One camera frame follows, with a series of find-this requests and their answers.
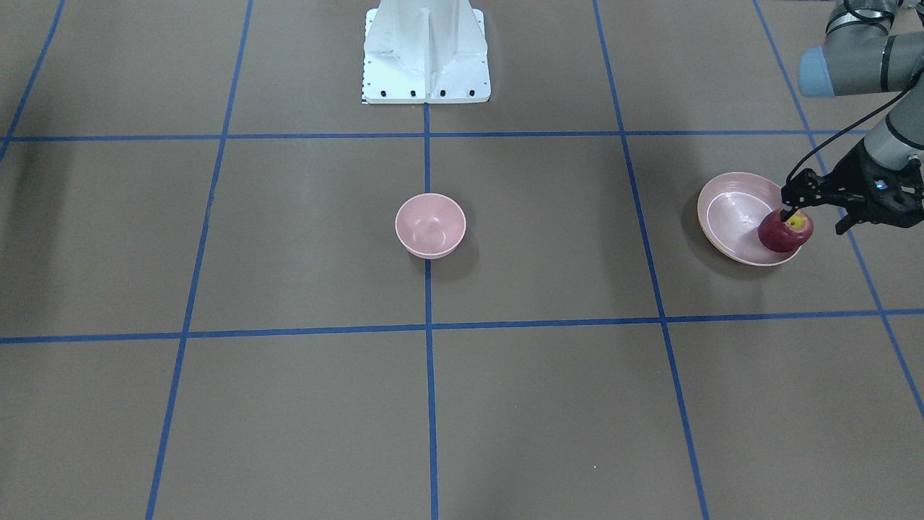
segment bowl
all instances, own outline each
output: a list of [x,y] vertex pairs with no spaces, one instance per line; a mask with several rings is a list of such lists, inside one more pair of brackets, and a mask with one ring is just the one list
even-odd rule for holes
[[723,254],[749,266],[779,266],[799,249],[776,253],[757,236],[757,227],[783,206],[780,186],[760,175],[732,171],[710,180],[699,191],[699,226]]
[[465,236],[465,213],[440,193],[407,199],[395,216],[395,233],[411,254],[435,260],[453,252]]

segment red apple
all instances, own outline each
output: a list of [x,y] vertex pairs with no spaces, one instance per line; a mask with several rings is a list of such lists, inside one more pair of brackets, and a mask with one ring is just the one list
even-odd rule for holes
[[783,210],[771,211],[757,227],[760,243],[776,253],[789,253],[804,244],[815,229],[811,218],[801,209],[783,222]]

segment gray robot arm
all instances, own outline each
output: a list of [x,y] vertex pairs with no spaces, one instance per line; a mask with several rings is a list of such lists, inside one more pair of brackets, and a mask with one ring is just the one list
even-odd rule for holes
[[810,97],[898,92],[901,101],[832,172],[810,168],[787,179],[784,204],[835,204],[847,215],[835,227],[842,234],[861,222],[909,228],[924,221],[924,31],[889,35],[898,8],[919,0],[837,0],[824,45],[806,51],[799,64],[799,90]]

